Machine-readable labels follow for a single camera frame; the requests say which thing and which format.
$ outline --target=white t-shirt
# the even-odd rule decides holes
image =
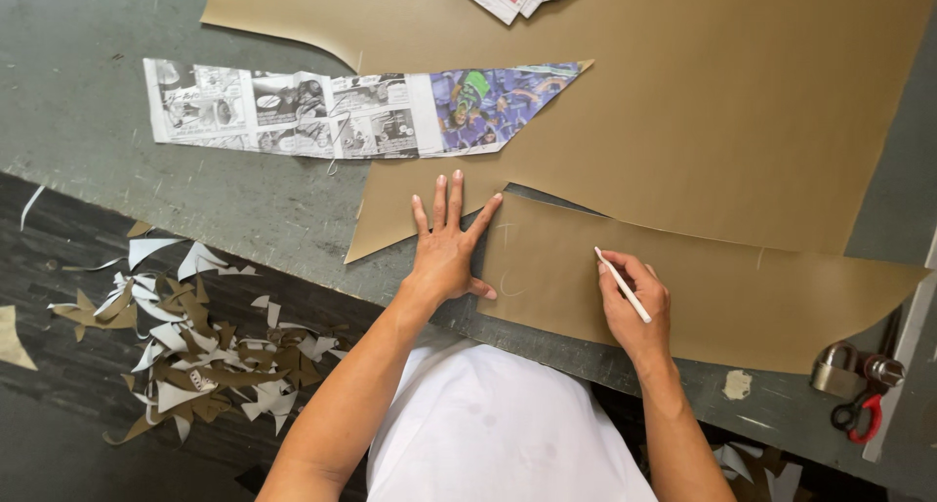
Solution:
[[[367,464],[368,500],[656,501],[589,386],[428,326]]]

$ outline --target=dark floor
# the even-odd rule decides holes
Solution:
[[[50,302],[74,302],[81,288],[101,302],[113,288],[112,276],[126,265],[97,272],[62,271],[63,266],[99,266],[126,254],[125,233],[134,220],[46,190],[19,230],[20,213],[36,185],[0,174],[0,306],[14,304],[17,331],[38,372],[0,362],[0,500],[251,500],[272,463],[286,431],[274,436],[274,421],[261,416],[248,422],[234,412],[212,424],[196,422],[179,447],[175,428],[159,426],[111,448],[101,434],[123,436],[143,412],[121,378],[140,351],[131,330],[88,328],[81,343],[73,323],[46,310]],[[154,237],[169,235],[155,231]],[[188,251],[185,244],[160,250],[142,270],[175,271]],[[219,254],[238,267],[243,259]],[[238,334],[263,337],[266,311],[251,308],[255,297],[270,295],[283,306],[280,318],[300,324],[335,326],[354,342],[381,308],[308,281],[257,267],[263,277],[205,275],[214,320],[238,325]],[[142,315],[142,325],[158,322]],[[331,356],[318,368],[323,376],[337,364]],[[596,396],[635,451],[644,442],[641,402],[610,388],[595,387]],[[304,390],[306,402],[315,387]],[[710,443],[745,441],[738,435],[705,426]],[[814,500],[882,501],[884,490],[796,457],[805,465],[802,484]],[[342,500],[364,500],[364,461],[348,483]]]

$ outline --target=forearm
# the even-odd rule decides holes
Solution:
[[[638,371],[648,429],[651,484],[661,502],[734,501],[670,357]]]
[[[401,285],[289,429],[259,500],[337,499],[377,434],[407,356],[436,306]]]

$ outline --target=red handle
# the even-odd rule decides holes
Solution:
[[[868,443],[878,434],[879,427],[882,426],[882,394],[875,394],[872,398],[862,403],[862,408],[871,409],[873,420],[869,422],[869,430],[865,435],[860,436],[856,429],[849,431],[849,439],[857,444]]]

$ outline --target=gray table surface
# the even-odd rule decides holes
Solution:
[[[315,0],[310,12],[315,13]],[[342,264],[367,177],[366,161],[326,174],[327,161],[153,143],[145,57],[252,70],[342,76],[308,45],[199,23],[205,0],[0,0],[0,169],[116,209],[306,280],[387,304],[415,242]],[[922,43],[847,255],[921,264],[937,217],[937,24]],[[523,188],[528,196],[543,198]],[[482,252],[475,259],[481,266]],[[451,301],[439,325],[632,394],[623,352],[474,313]],[[807,376],[749,372],[751,394],[723,393],[730,368],[679,361],[698,419],[873,482],[937,496],[937,317],[927,321],[878,464],[832,429],[837,403]],[[881,330],[857,337],[872,349]]]

